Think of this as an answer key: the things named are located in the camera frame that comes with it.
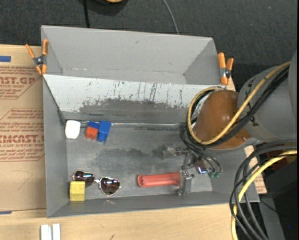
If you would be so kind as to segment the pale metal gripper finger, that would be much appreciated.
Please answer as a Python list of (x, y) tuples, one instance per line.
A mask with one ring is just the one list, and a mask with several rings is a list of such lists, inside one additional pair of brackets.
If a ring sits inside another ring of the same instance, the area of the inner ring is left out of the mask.
[(179, 196), (182, 196), (191, 191), (192, 180), (193, 175), (190, 174), (188, 171), (183, 170), (180, 173), (179, 189), (177, 190), (177, 194)]
[(185, 149), (179, 149), (179, 148), (174, 148), (174, 147), (168, 147), (166, 150), (162, 152), (162, 157), (164, 160), (172, 158), (172, 157), (177, 157), (177, 156), (182, 156), (185, 155), (187, 151)]

